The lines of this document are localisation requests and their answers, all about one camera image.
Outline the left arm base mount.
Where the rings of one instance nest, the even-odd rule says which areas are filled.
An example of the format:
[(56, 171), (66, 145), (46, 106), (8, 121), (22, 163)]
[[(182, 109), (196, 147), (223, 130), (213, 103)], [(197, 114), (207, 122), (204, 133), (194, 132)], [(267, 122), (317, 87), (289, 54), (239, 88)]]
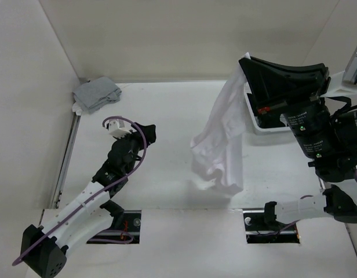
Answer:
[(141, 210), (126, 210), (115, 217), (109, 228), (99, 232), (87, 244), (139, 244)]

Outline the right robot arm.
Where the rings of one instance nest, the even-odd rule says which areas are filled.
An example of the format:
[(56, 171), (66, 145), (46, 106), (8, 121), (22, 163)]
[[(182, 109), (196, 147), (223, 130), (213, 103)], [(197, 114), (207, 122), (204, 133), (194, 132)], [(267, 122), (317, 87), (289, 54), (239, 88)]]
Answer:
[(324, 64), (291, 67), (259, 58), (242, 58), (239, 65), (255, 100), (258, 115), (282, 115), (308, 165), (329, 187), (322, 193), (292, 202), (268, 202), (263, 225), (275, 229), (299, 220), (332, 217), (357, 224), (357, 105), (346, 96), (336, 96), (343, 106), (331, 113), (325, 100), (332, 90), (341, 90)]

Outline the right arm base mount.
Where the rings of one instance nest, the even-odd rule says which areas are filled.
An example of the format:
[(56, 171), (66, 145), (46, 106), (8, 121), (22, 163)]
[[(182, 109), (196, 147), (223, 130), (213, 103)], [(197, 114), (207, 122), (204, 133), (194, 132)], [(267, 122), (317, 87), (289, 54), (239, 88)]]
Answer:
[(278, 221), (266, 223), (262, 210), (243, 211), (246, 241), (248, 244), (299, 244), (297, 225)]

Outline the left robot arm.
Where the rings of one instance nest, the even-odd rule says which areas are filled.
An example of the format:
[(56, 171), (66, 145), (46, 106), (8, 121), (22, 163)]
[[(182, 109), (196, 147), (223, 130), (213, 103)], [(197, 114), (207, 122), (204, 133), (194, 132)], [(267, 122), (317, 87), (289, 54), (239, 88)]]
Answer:
[(109, 117), (103, 122), (115, 138), (106, 161), (82, 192), (50, 221), (24, 230), (14, 265), (23, 262), (39, 277), (56, 277), (76, 248), (97, 242), (96, 235), (106, 229), (121, 228), (124, 210), (112, 198), (141, 166), (148, 146), (156, 141), (155, 125), (133, 122), (128, 130), (119, 127), (124, 121)]

